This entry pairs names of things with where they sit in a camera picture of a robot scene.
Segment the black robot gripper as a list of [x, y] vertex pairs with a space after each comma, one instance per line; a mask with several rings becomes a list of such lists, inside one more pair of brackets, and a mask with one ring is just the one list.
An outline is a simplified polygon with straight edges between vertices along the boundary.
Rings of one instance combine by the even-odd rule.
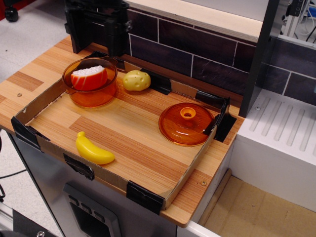
[[111, 57], [121, 56], [127, 49], [129, 4], [124, 0], [66, 0], [67, 23], [91, 23], [93, 42], [107, 48]]

